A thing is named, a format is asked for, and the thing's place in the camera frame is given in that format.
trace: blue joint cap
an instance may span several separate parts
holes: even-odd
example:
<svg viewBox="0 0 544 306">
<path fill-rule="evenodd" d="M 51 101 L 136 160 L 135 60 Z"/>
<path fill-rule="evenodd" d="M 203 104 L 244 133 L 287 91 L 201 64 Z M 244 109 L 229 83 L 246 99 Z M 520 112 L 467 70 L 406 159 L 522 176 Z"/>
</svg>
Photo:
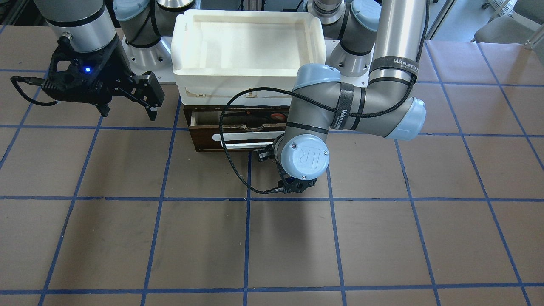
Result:
<svg viewBox="0 0 544 306">
<path fill-rule="evenodd" d="M 293 90 L 326 82 L 340 82 L 340 71 L 323 64 L 303 65 L 296 74 Z"/>
<path fill-rule="evenodd" d="M 136 17 L 149 5 L 149 0 L 114 0 L 113 10 L 118 21 Z"/>
<path fill-rule="evenodd" d="M 302 134 L 292 138 L 281 151 L 281 166 L 300 180 L 318 178 L 329 166 L 329 150 L 321 138 Z"/>
<path fill-rule="evenodd" d="M 372 32 L 378 31 L 380 23 L 381 6 L 374 0 L 353 0 L 351 12 L 355 19 Z"/>
<path fill-rule="evenodd" d="M 403 119 L 385 138 L 412 140 L 419 134 L 423 127 L 423 123 L 425 123 L 427 111 L 425 110 L 425 103 L 423 103 L 423 101 L 416 97 L 413 97 L 412 101 L 412 105 Z"/>
</svg>

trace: white plastic bin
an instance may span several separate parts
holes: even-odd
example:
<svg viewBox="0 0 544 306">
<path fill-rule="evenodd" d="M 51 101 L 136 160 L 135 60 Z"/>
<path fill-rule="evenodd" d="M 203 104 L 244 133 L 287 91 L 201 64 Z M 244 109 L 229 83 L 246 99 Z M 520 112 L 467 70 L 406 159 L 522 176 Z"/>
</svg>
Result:
<svg viewBox="0 0 544 306">
<path fill-rule="evenodd" d="M 325 63 L 319 19 L 309 13 L 189 10 L 176 19 L 172 63 L 185 105 L 224 105 L 236 93 L 267 86 L 292 90 L 298 69 Z M 289 105 L 260 91 L 235 105 Z"/>
</svg>

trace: velcro strap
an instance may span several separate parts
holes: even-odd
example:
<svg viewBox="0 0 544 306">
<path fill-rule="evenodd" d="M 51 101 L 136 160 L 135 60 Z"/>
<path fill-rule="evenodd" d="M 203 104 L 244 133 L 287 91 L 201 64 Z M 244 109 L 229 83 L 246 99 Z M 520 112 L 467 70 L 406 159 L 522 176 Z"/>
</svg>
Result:
<svg viewBox="0 0 544 306">
<path fill-rule="evenodd" d="M 384 56 L 384 57 L 374 59 L 372 61 L 372 65 L 370 65 L 370 72 L 376 69 L 387 69 L 387 68 L 395 68 L 395 69 L 404 70 L 408 73 L 411 73 L 417 76 L 417 73 L 419 72 L 419 63 L 409 58 L 398 57 L 398 56 Z"/>
<path fill-rule="evenodd" d="M 355 86 L 350 83 L 341 83 L 340 97 L 336 104 L 336 115 L 332 121 L 331 127 L 336 130 L 344 129 L 345 123 L 348 121 L 351 111 L 351 103 L 353 102 Z"/>
</svg>

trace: round blue cap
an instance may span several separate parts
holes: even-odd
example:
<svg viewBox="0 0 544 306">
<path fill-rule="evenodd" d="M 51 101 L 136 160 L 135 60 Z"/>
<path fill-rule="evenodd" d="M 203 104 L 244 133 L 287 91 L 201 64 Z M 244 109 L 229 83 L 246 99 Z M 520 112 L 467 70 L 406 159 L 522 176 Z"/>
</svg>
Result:
<svg viewBox="0 0 544 306">
<path fill-rule="evenodd" d="M 325 82 L 340 82 L 340 71 L 323 64 L 303 65 L 296 74 L 293 90 Z"/>
<path fill-rule="evenodd" d="M 292 138 L 281 151 L 281 165 L 290 176 L 300 180 L 318 178 L 329 166 L 329 150 L 321 138 L 302 134 Z"/>
<path fill-rule="evenodd" d="M 351 12 L 357 21 L 372 32 L 378 31 L 381 6 L 374 0 L 353 0 Z"/>
<path fill-rule="evenodd" d="M 413 97 L 412 99 L 413 102 L 410 109 L 408 109 L 403 119 L 399 122 L 397 127 L 395 127 L 393 132 L 391 132 L 385 138 L 412 140 L 419 134 L 423 124 L 425 123 L 427 111 L 423 101 L 416 97 Z"/>
<path fill-rule="evenodd" d="M 145 10 L 148 4 L 149 0 L 114 0 L 115 18 L 119 21 L 127 21 Z"/>
</svg>

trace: chair seat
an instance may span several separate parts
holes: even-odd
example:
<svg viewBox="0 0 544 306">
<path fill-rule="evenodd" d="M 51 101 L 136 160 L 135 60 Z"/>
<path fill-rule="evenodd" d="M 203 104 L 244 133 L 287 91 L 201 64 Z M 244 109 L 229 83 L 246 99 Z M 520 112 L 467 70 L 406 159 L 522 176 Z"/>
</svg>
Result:
<svg viewBox="0 0 544 306">
<path fill-rule="evenodd" d="M 496 44 L 523 44 L 533 31 L 512 19 L 502 16 L 481 27 L 474 34 L 477 42 L 492 42 Z"/>
</svg>

